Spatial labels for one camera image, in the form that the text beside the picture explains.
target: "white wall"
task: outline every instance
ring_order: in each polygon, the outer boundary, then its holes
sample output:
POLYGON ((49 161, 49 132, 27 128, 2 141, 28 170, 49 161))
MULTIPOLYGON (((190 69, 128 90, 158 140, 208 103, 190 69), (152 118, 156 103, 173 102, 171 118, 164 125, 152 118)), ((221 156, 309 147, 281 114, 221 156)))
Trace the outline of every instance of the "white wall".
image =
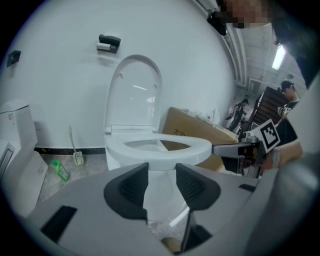
POLYGON ((104 147, 106 93, 117 64, 141 54, 160 68, 162 128, 168 108, 221 116, 234 95, 232 69, 217 33, 190 0, 51 0, 29 18, 0 71, 0 104, 30 103, 38 147, 104 147), (99 34, 121 38, 117 54, 98 54, 99 34))

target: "wall-mounted holder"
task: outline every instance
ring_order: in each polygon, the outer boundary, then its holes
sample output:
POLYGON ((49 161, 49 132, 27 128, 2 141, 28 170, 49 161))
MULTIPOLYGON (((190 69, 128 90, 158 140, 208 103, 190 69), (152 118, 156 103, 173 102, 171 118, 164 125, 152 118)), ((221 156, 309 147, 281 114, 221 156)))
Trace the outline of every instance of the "wall-mounted holder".
POLYGON ((10 52, 8 55, 8 60, 6 62, 6 67, 10 67, 12 64, 17 63, 20 59, 20 54, 21 54, 20 50, 14 50, 10 52))
POLYGON ((96 45, 97 51, 116 54, 120 46, 121 39, 110 35, 99 35, 99 43, 96 45))

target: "person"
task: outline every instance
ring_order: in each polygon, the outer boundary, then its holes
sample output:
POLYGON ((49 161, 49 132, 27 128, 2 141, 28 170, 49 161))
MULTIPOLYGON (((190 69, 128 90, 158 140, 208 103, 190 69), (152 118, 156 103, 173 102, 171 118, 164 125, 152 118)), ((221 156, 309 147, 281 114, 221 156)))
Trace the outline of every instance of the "person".
POLYGON ((234 106, 232 114, 231 114, 231 116, 234 116, 234 119, 229 127, 229 131, 232 132, 237 127, 239 122, 241 121, 241 118, 242 118, 243 114, 245 113, 244 107, 246 105, 249 105, 249 101, 247 98, 243 99, 240 103, 238 103, 234 106))
MULTIPOLYGON (((221 23, 236 28, 252 28, 271 23, 275 44, 282 45, 296 61, 307 89, 320 68, 320 28, 315 22, 317 9, 288 0, 217 0, 221 23)), ((302 156, 299 139, 278 147, 279 168, 302 156)), ((266 156, 262 171, 273 167, 272 152, 266 156)))
POLYGON ((291 110, 299 102, 299 99, 296 94, 296 89, 294 87, 294 84, 291 81, 288 81, 288 80, 282 81, 280 91, 284 93, 284 96, 289 101, 289 103, 283 107, 282 109, 283 111, 280 114, 281 119, 275 125, 279 135, 279 139, 280 139, 280 143, 278 144, 278 147, 281 145, 293 142, 294 140, 297 139, 295 130, 290 124, 290 122, 288 121, 286 113, 290 113, 291 110))
POLYGON ((245 117, 242 118, 242 120, 240 121, 240 129, 238 130, 238 132, 236 133, 237 135, 242 134, 244 131, 246 131, 246 128, 248 127, 248 120, 246 120, 245 117))

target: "toilet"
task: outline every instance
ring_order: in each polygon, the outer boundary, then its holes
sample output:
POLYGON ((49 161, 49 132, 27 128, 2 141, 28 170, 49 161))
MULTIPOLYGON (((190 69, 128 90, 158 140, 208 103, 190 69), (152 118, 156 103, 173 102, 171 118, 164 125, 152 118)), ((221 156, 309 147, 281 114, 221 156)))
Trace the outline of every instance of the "toilet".
POLYGON ((0 183, 13 211, 27 217, 36 207, 48 165, 36 151, 31 109, 22 99, 0 106, 0 183))
POLYGON ((212 145, 202 138, 158 133, 162 86, 160 70, 150 58, 130 55, 119 63, 107 92, 105 151, 111 172, 149 163, 143 202, 148 221, 174 224, 189 209, 176 185, 176 164, 203 162, 211 155, 212 145), (168 151, 162 141, 189 147, 168 151))

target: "green bottle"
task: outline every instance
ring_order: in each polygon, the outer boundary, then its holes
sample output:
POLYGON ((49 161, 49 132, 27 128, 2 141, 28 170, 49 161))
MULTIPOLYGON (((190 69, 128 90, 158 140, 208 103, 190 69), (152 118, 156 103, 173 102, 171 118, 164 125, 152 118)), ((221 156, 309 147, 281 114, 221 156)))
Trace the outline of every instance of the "green bottle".
POLYGON ((58 175, 63 182, 67 182, 70 178, 70 175, 62 166, 62 163, 60 161, 52 161, 52 164, 55 166, 55 174, 58 175))

